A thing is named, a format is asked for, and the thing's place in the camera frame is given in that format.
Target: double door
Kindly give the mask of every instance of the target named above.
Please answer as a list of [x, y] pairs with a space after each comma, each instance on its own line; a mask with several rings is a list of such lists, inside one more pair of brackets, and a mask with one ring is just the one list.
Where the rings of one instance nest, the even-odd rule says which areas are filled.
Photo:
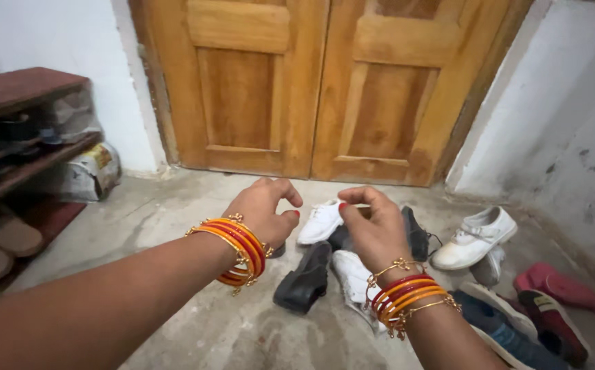
[[508, 0], [145, 8], [189, 168], [427, 186]]

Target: forearm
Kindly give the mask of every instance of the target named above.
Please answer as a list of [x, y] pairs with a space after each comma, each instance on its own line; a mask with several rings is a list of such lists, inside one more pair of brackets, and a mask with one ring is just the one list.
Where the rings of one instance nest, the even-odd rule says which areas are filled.
[[[380, 276], [381, 287], [415, 272], [392, 269]], [[420, 299], [410, 308], [441, 301]], [[505, 364], [452, 307], [440, 304], [418, 310], [406, 323], [407, 336], [426, 370], [507, 369]]]
[[199, 233], [0, 298], [0, 369], [116, 369], [235, 259]]

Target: door frame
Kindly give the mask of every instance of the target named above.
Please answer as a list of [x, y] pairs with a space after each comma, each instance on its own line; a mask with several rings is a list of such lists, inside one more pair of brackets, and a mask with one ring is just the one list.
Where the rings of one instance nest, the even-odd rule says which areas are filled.
[[[172, 125], [172, 114], [165, 77], [158, 50], [156, 48], [154, 34], [150, 27], [146, 6], [149, 1], [154, 0], [128, 0], [131, 18], [138, 38], [138, 55], [147, 75], [147, 82], [152, 97], [152, 105], [156, 122], [161, 136], [161, 142], [168, 164], [181, 165], [178, 158], [177, 139]], [[534, 0], [511, 0], [508, 5], [499, 30], [491, 43], [490, 50], [485, 61], [478, 72], [465, 103], [457, 118], [451, 137], [446, 145], [443, 155], [437, 164], [435, 176], [432, 183], [444, 181], [450, 171], [455, 157], [462, 148], [466, 136], [471, 129], [476, 114], [480, 110], [485, 96], [493, 82], [496, 73], [512, 46], [516, 34], [523, 23], [528, 10]]]

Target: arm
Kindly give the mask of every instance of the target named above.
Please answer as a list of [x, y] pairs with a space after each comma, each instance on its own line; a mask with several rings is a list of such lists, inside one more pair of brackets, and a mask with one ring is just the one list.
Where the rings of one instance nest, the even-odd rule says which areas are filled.
[[[289, 181], [263, 178], [224, 215], [243, 214], [276, 248], [298, 225], [293, 211], [275, 214], [281, 198], [302, 205]], [[2, 297], [0, 369], [116, 369], [235, 261], [229, 244], [197, 233]]]
[[[350, 231], [355, 252], [369, 271], [377, 273], [392, 265], [398, 257], [413, 260], [398, 206], [382, 192], [369, 186], [343, 190], [339, 198], [349, 204], [370, 205], [371, 218], [365, 219], [356, 207], [342, 207], [341, 216]], [[380, 288], [409, 274], [390, 269], [380, 275]], [[423, 298], [410, 308], [441, 300], [441, 296]], [[506, 369], [462, 315], [447, 305], [427, 307], [407, 321], [407, 335], [424, 369]]]

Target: white wall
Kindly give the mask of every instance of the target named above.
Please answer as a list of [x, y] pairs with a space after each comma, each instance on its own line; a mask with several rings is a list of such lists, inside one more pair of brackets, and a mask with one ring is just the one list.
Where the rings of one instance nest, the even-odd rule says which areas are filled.
[[0, 72], [32, 66], [92, 80], [96, 114], [124, 169], [164, 164], [126, 0], [0, 0]]
[[595, 265], [595, 2], [535, 1], [447, 187], [538, 210]]

